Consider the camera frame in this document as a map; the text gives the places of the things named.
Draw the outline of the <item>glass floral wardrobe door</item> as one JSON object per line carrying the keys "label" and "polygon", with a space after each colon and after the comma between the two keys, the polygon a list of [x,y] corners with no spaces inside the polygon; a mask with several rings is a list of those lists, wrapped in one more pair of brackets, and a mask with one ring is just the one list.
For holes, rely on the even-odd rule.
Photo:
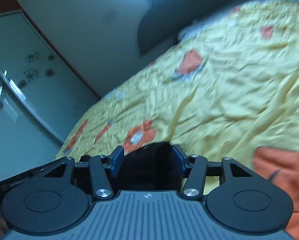
{"label": "glass floral wardrobe door", "polygon": [[49,163],[98,94],[17,0],[0,0],[0,180]]}

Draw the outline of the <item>grey striped pillow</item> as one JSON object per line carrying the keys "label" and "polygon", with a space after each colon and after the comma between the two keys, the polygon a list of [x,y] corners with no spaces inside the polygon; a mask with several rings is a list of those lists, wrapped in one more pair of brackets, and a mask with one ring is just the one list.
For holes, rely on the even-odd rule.
{"label": "grey striped pillow", "polygon": [[206,18],[202,19],[201,21],[194,21],[192,24],[188,25],[187,27],[181,29],[181,31],[177,35],[177,41],[183,42],[196,36],[200,31],[205,29],[207,26],[214,24],[220,21],[223,17],[216,17],[216,18]]}

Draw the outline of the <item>black pants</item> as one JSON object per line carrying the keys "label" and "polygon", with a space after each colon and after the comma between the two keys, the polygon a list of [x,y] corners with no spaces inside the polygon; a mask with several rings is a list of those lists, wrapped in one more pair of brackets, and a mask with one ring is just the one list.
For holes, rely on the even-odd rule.
{"label": "black pants", "polygon": [[172,162],[172,146],[168,142],[157,142],[125,155],[115,187],[117,190],[179,192],[181,177]]}

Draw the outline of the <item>yellow floral bedspread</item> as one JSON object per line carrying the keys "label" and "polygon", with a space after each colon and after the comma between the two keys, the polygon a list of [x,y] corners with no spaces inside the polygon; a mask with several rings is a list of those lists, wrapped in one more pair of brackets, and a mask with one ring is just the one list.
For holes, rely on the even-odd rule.
{"label": "yellow floral bedspread", "polygon": [[172,47],[90,107],[57,157],[159,141],[271,178],[299,239],[299,2],[245,3]]}

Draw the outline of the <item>dark scalloped headboard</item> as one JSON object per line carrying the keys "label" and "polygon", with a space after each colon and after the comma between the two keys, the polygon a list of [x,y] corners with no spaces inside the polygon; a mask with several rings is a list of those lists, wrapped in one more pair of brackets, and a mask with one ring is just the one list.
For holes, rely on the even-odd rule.
{"label": "dark scalloped headboard", "polygon": [[144,55],[193,20],[200,19],[234,0],[149,0],[150,9],[138,27],[138,50]]}

